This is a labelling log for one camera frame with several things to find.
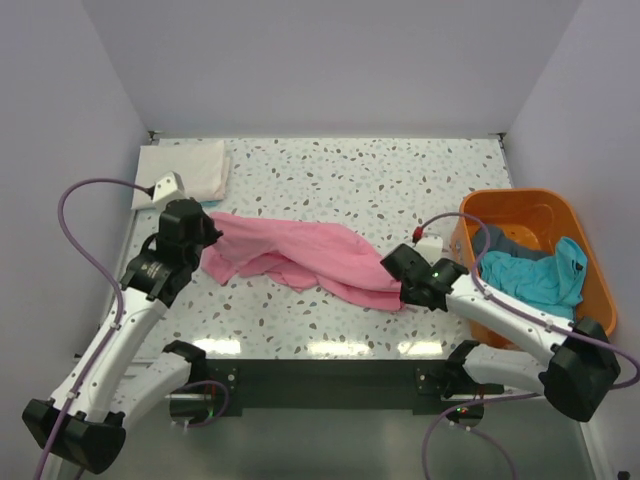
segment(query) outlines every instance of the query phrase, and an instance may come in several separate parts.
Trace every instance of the gray cloth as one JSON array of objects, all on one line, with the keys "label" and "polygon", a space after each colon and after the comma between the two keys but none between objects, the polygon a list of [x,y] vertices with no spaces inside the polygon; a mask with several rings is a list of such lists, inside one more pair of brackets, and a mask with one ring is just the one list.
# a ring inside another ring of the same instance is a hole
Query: gray cloth
[{"label": "gray cloth", "polygon": [[[489,251],[490,252],[503,252],[508,253],[514,258],[528,258],[529,260],[540,260],[541,258],[548,257],[549,254],[542,250],[531,250],[530,248],[523,247],[517,242],[507,238],[502,229],[495,225],[487,225],[489,229]],[[473,253],[479,255],[485,244],[485,234],[482,229],[471,239],[471,245],[473,247]]]}]

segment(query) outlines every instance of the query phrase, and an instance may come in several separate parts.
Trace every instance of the black metal frame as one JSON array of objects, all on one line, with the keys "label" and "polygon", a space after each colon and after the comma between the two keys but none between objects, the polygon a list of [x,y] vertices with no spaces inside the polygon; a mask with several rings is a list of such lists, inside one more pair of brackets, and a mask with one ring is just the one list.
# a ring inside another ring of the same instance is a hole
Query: black metal frame
[{"label": "black metal frame", "polygon": [[[231,393],[229,416],[242,415],[245,408],[392,409],[432,415],[446,408],[442,397],[478,391],[474,383],[452,384],[445,360],[229,359],[208,360],[207,365],[211,379]],[[500,385],[484,386],[487,394],[503,391]],[[201,420],[208,414],[203,392],[191,399],[172,398],[171,416]],[[217,394],[214,408],[222,401]]]}]

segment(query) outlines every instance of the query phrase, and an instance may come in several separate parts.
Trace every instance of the white wall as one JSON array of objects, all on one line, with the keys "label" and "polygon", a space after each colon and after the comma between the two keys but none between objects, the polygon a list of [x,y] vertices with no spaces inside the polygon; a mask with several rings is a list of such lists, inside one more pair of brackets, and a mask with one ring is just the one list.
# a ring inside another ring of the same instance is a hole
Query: white wall
[{"label": "white wall", "polygon": [[[640,356],[640,2],[584,0],[506,138],[515,183],[577,209],[618,306],[615,342]],[[640,475],[640,388],[609,394],[596,428]]]},{"label": "white wall", "polygon": [[150,129],[486,135],[580,0],[84,0]]},{"label": "white wall", "polygon": [[[0,471],[21,479],[39,454],[22,409],[68,373],[106,298],[58,229],[58,197],[90,176],[132,179],[145,129],[79,0],[0,2],[0,65]],[[71,228],[109,266],[129,199],[99,186],[70,201]]]}]

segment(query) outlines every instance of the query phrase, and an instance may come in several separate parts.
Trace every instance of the teal cloth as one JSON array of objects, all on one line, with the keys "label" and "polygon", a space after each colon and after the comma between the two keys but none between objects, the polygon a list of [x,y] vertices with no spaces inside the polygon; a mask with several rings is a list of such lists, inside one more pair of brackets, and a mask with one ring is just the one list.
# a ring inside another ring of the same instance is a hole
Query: teal cloth
[{"label": "teal cloth", "polygon": [[221,200],[209,200],[207,202],[200,202],[204,208],[213,208],[220,203]]},{"label": "teal cloth", "polygon": [[480,265],[489,285],[543,312],[573,319],[582,302],[587,256],[568,237],[560,239],[550,257],[529,260],[494,251]]}]

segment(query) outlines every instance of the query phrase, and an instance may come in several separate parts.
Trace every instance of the red connector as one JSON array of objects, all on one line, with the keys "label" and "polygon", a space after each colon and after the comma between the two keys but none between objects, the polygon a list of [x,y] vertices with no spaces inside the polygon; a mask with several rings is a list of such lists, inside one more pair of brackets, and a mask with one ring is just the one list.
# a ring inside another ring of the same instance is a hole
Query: red connector
[{"label": "red connector", "polygon": [[413,243],[416,244],[420,241],[420,239],[422,238],[422,234],[424,233],[424,229],[422,227],[417,227],[414,231],[413,231]]}]

